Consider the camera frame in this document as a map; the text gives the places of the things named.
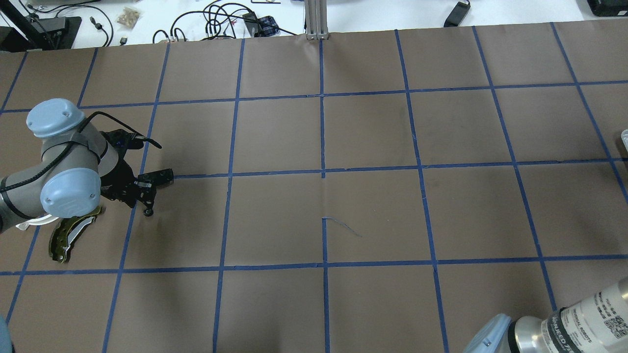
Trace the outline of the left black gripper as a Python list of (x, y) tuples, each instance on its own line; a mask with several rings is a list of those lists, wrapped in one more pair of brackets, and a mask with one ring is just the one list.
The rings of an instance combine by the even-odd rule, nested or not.
[(102, 131), (101, 135), (108, 143), (107, 152), (113, 152), (113, 156), (117, 158), (112, 169), (101, 176), (101, 196), (123, 202), (130, 208), (134, 208), (139, 202), (144, 206), (143, 215), (151, 217), (154, 214), (157, 189), (173, 183), (174, 172), (172, 169), (162, 169), (135, 175), (124, 156), (128, 150), (141, 149), (146, 142), (158, 149), (162, 146), (143, 134), (123, 129)]

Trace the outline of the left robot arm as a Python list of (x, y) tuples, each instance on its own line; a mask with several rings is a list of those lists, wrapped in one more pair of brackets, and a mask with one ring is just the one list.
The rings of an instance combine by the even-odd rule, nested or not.
[(42, 142), (40, 164), (1, 179), (2, 232), (29, 220), (51, 215), (82, 217), (96, 210), (101, 197), (130, 208), (139, 202), (144, 215), (153, 215), (157, 188), (174, 181), (163, 169), (136, 175), (124, 157), (146, 143), (160, 144), (126, 123), (110, 132), (92, 125), (96, 111), (86, 116), (67, 99), (36, 105), (26, 125)]

